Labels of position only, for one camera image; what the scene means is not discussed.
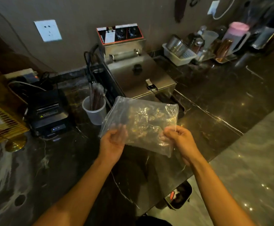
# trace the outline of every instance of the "countertop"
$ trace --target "countertop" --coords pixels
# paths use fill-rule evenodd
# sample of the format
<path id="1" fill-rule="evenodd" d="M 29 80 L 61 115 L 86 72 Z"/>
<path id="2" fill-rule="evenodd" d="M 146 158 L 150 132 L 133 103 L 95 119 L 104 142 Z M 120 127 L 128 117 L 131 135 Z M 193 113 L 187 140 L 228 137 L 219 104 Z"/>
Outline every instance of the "countertop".
<path id="1" fill-rule="evenodd" d="M 274 110 L 274 53 L 199 66 L 175 67 L 164 57 L 155 61 L 177 82 L 174 95 L 186 108 L 178 124 L 192 132 L 208 161 Z M 26 133 L 25 148 L 13 154 L 0 144 L 0 225 L 32 224 L 97 157 L 100 127 L 81 107 L 89 93 L 84 86 L 81 79 L 65 88 L 76 118 L 73 130 L 49 141 Z M 168 158 L 125 146 L 86 224 L 128 225 L 191 175 L 177 151 Z"/>

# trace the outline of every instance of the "marble floor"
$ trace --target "marble floor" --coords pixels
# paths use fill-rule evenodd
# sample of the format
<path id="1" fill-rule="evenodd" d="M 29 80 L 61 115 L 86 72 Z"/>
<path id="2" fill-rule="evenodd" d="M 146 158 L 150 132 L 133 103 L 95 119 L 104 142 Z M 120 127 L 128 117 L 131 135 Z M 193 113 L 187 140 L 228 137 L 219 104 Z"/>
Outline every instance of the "marble floor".
<path id="1" fill-rule="evenodd" d="M 274 225 L 274 111 L 210 162 L 235 200 L 257 225 Z M 156 207 L 148 215 L 173 226 L 213 225 L 195 177 L 190 202 L 177 211 Z"/>

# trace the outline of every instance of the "forearm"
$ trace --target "forearm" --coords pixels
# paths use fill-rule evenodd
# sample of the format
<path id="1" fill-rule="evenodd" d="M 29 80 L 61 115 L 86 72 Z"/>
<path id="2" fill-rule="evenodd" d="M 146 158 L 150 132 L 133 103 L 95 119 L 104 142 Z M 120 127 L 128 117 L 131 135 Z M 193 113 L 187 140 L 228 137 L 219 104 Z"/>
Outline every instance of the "forearm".
<path id="1" fill-rule="evenodd" d="M 111 169 L 112 165 L 96 159 L 80 181 L 50 207 L 34 226 L 83 225 Z"/>
<path id="2" fill-rule="evenodd" d="M 215 226 L 255 225 L 229 194 L 203 157 L 192 160 L 192 170 L 203 201 Z"/>

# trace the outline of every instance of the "pink lid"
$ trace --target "pink lid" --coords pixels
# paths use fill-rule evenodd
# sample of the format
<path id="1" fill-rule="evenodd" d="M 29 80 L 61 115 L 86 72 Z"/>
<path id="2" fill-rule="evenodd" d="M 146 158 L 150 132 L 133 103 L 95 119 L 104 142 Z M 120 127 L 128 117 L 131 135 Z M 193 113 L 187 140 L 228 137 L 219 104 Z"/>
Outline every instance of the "pink lid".
<path id="1" fill-rule="evenodd" d="M 250 27 L 249 27 L 249 25 L 244 24 L 242 22 L 232 22 L 230 24 L 230 28 L 234 28 L 236 30 L 241 30 L 241 31 L 247 32 Z"/>

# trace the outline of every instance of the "red border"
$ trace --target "red border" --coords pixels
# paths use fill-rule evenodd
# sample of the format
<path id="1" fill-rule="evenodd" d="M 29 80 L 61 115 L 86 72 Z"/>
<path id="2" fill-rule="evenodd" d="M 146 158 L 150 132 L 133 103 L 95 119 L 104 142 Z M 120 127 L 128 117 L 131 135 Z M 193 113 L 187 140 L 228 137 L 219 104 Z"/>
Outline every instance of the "red border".
<path id="1" fill-rule="evenodd" d="M 96 31 L 97 31 L 97 33 L 98 33 L 98 36 L 99 36 L 99 38 L 100 38 L 100 41 L 101 41 L 101 44 L 102 45 L 107 45 L 107 44 L 116 44 L 116 43 L 120 43 L 120 42 L 126 42 L 126 41 L 132 41 L 132 40 L 136 40 L 136 39 L 143 39 L 144 37 L 143 37 L 143 34 L 142 34 L 142 32 L 141 32 L 141 30 L 139 29 L 139 32 L 140 32 L 140 34 L 142 35 L 142 37 L 139 37 L 139 38 L 134 38 L 134 39 L 127 39 L 127 40 L 121 40 L 121 41 L 116 41 L 116 42 L 112 42 L 112 43 L 107 43 L 107 44 L 104 44 L 103 43 L 103 41 L 102 41 L 102 38 L 101 38 L 101 36 L 100 36 L 100 34 L 99 34 L 99 32 L 98 32 L 98 30 L 96 29 Z"/>

